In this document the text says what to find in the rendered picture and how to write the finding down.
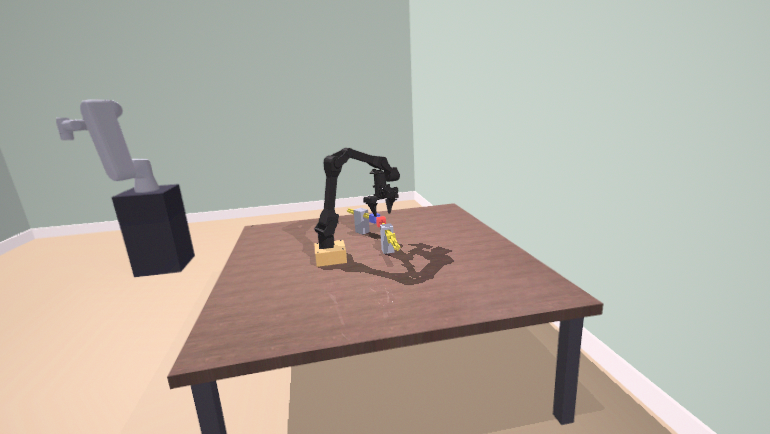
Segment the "yellow square bar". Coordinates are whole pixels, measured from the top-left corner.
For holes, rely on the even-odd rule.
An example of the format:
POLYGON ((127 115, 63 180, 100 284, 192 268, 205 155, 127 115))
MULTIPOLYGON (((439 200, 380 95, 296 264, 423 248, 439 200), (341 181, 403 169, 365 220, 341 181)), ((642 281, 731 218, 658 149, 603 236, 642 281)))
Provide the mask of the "yellow square bar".
POLYGON ((394 253, 394 249, 399 251, 400 245, 396 241, 395 233, 393 233, 393 226, 389 224, 380 224, 381 232, 381 248, 383 254, 394 253))

